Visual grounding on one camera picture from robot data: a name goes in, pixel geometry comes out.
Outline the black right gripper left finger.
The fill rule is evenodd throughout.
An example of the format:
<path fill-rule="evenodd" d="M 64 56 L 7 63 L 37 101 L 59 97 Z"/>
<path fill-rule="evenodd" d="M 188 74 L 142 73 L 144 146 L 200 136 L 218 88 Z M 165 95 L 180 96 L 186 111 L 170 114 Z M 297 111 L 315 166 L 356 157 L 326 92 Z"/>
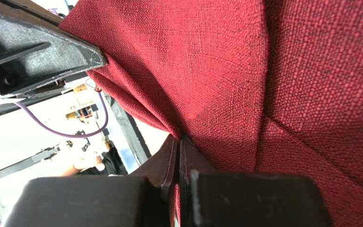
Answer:
<path fill-rule="evenodd" d="M 173 227 L 171 202 L 178 142 L 161 148 L 127 176 L 82 175 L 29 181 L 6 227 Z"/>

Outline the dark red cloth napkin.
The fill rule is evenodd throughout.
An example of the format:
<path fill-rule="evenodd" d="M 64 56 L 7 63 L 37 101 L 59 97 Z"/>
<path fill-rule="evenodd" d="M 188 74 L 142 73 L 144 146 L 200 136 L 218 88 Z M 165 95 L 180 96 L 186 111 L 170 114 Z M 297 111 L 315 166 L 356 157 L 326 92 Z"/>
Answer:
<path fill-rule="evenodd" d="M 363 227 L 363 0 L 80 0 L 59 27 L 135 118 L 222 170 L 309 176 Z"/>

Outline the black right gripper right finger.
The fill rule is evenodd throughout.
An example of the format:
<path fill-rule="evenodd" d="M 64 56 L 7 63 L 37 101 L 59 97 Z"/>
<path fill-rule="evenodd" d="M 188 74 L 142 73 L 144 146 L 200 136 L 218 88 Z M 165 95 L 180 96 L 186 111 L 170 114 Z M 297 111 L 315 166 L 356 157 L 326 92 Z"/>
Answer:
<path fill-rule="evenodd" d="M 319 188 L 306 176 L 214 169 L 189 137 L 180 141 L 183 227 L 331 227 Z"/>

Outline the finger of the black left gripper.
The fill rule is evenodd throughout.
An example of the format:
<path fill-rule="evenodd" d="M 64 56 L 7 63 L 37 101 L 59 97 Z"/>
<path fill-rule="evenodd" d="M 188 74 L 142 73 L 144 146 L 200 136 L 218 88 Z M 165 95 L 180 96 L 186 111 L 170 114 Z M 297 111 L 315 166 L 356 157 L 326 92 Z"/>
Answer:
<path fill-rule="evenodd" d="M 61 30 L 60 21 L 44 9 L 0 6 L 0 98 L 107 64 L 98 47 Z"/>

